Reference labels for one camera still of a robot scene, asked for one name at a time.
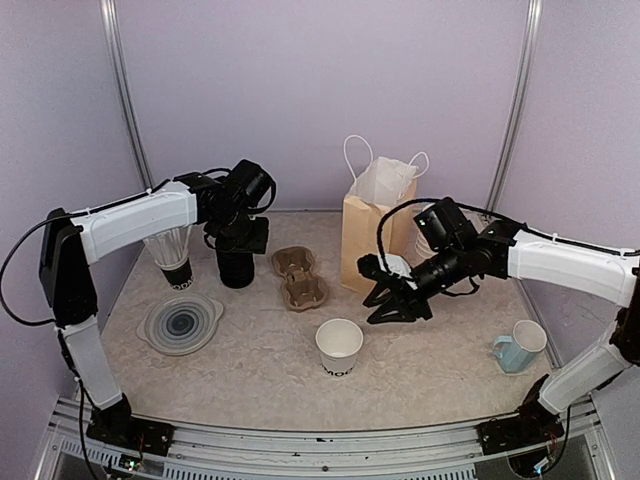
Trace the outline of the white paper coffee cup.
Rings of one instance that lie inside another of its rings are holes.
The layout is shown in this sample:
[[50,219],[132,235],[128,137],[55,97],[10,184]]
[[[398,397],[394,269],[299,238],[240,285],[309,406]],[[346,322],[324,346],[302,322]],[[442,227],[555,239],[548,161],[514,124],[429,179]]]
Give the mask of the white paper coffee cup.
[[364,335],[353,321],[334,318],[318,327],[315,343],[324,371],[333,378],[341,378],[352,372]]

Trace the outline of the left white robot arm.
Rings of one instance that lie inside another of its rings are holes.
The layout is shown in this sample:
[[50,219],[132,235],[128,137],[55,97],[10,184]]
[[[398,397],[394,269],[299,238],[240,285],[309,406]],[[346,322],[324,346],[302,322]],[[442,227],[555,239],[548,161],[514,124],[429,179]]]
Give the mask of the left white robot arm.
[[156,234],[200,226],[216,252],[222,284],[245,288],[255,278],[255,256],[266,252],[264,214],[276,192],[275,179],[243,159],[231,168],[176,176],[105,205],[48,214],[39,280],[76,376],[95,407],[104,410],[99,424],[118,444],[133,443],[140,424],[117,406],[125,395],[101,339],[96,266]]

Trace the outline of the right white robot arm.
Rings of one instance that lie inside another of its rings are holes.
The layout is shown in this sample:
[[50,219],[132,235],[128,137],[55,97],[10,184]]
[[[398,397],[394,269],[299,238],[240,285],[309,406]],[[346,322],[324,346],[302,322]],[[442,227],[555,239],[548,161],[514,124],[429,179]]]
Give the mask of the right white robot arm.
[[471,206],[424,199],[414,217],[433,256],[411,266],[401,256],[377,250],[357,262],[375,283],[364,304],[371,324],[415,322],[432,316],[429,301],[463,280],[478,291],[484,277],[522,285],[537,320],[550,328],[563,362],[531,390],[513,419],[511,433],[535,442],[557,415],[578,398],[602,388],[639,363],[639,253],[548,234],[491,212],[477,229]]

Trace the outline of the brown paper takeout bag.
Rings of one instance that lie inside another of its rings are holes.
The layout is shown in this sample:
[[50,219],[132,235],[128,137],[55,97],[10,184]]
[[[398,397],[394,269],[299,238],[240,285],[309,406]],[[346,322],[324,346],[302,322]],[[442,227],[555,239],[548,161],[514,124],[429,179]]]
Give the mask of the brown paper takeout bag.
[[342,205],[340,260],[341,286],[363,295],[373,288],[374,282],[359,273],[357,260],[367,254],[377,254],[377,228],[382,217],[415,198],[418,179],[430,166],[424,151],[404,162],[376,157],[370,144],[365,147],[369,162],[364,170],[357,173],[351,162],[345,161],[352,184]]

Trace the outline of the stack of white paper cups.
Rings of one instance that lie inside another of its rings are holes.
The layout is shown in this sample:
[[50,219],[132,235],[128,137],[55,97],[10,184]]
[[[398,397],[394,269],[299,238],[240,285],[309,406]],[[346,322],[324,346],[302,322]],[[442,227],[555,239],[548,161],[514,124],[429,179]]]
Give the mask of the stack of white paper cups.
[[414,249],[422,259],[429,259],[435,255],[435,252],[431,249],[428,240],[424,237],[419,227],[417,227],[417,233],[415,235]]

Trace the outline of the stack of black cup lids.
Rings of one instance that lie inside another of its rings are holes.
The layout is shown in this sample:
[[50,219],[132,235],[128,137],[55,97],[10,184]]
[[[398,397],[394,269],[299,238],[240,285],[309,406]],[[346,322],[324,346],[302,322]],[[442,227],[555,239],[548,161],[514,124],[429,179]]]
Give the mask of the stack of black cup lids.
[[216,252],[219,277],[228,288],[249,286],[255,275],[253,254],[248,252]]

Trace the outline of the black cup holding straws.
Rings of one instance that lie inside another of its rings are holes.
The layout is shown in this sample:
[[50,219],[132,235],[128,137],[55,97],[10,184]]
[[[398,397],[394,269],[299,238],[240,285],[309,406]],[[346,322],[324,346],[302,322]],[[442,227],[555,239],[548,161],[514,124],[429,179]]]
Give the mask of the black cup holding straws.
[[161,266],[160,269],[173,290],[182,291],[193,284],[193,271],[188,257],[175,264]]

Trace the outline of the brown cardboard cup carrier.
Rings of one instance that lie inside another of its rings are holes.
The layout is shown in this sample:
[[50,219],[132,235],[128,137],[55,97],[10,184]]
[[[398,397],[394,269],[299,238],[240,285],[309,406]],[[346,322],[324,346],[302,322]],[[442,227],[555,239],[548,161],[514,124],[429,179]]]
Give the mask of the brown cardboard cup carrier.
[[316,260],[308,248],[292,246],[277,250],[271,261],[275,273],[282,278],[281,293],[289,310],[316,309],[327,301],[329,288],[317,275]]

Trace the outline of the light blue mug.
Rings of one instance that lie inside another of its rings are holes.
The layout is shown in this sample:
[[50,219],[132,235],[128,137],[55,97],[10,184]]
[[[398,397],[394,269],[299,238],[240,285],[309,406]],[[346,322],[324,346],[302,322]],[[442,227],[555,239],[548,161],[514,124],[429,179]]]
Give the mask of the light blue mug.
[[494,340],[492,354],[504,373],[517,374],[525,371],[546,346],[545,330],[532,320],[521,320],[509,335]]

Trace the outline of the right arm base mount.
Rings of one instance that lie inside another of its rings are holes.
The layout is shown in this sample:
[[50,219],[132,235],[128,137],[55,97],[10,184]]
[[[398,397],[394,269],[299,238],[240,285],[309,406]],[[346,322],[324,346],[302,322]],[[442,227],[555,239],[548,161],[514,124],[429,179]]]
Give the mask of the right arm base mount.
[[484,455],[536,445],[565,433],[559,415],[546,410],[534,390],[526,395],[514,416],[482,422],[476,431]]

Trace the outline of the left aluminium corner post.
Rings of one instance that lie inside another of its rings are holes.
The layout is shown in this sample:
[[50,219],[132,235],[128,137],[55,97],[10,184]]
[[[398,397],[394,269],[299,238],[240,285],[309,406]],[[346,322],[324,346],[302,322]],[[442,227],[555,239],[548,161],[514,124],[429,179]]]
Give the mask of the left aluminium corner post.
[[101,0],[100,10],[112,70],[115,77],[116,90],[132,149],[135,168],[143,187],[145,189],[151,188],[154,184],[154,180],[143,147],[129,87],[116,2],[114,0]]

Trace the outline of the aluminium corner post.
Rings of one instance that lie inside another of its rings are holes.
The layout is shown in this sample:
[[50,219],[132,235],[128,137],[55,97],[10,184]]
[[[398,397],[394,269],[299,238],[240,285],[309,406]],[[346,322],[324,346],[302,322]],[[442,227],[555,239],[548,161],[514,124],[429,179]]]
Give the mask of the aluminium corner post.
[[132,149],[135,168],[143,187],[145,189],[151,188],[154,184],[154,180],[143,147],[129,87],[116,2],[114,0],[101,0],[100,10],[112,70],[115,77],[116,90]]
[[541,0],[530,0],[528,2],[520,60],[509,115],[507,118],[506,130],[501,144],[498,164],[485,206],[486,209],[491,211],[495,211],[499,205],[500,198],[506,185],[508,170],[512,163],[518,131],[525,109],[530,75],[534,64],[542,9],[543,2]]

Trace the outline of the aluminium front frame rail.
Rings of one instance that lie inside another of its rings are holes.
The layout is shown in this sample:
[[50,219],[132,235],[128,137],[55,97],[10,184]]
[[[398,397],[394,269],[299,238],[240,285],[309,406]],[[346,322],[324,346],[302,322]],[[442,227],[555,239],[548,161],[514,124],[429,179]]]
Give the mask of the aluminium front frame rail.
[[51,479],[64,456],[87,455],[98,474],[111,468],[131,479],[473,479],[496,464],[509,478],[508,452],[483,452],[483,418],[423,427],[355,431],[279,431],[172,421],[166,455],[142,455],[128,471],[129,450],[79,435],[89,407],[61,397],[27,476]]

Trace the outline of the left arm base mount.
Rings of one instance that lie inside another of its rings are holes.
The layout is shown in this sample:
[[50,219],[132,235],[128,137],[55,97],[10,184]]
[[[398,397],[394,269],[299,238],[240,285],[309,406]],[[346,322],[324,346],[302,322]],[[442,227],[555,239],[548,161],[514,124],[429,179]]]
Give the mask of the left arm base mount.
[[92,409],[87,435],[108,445],[166,457],[174,430],[169,423],[133,416],[123,394],[121,400],[106,409]]

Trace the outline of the right aluminium corner post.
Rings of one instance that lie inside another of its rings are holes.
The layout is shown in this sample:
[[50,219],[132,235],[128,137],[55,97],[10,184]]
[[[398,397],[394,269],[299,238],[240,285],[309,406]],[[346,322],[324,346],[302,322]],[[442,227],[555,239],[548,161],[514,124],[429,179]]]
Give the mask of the right aluminium corner post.
[[541,0],[530,0],[528,2],[520,60],[509,115],[507,118],[506,130],[501,144],[498,164],[485,206],[486,209],[491,211],[495,211],[499,205],[500,198],[506,185],[508,170],[512,163],[518,131],[525,109],[530,75],[534,64],[542,9],[543,2]]

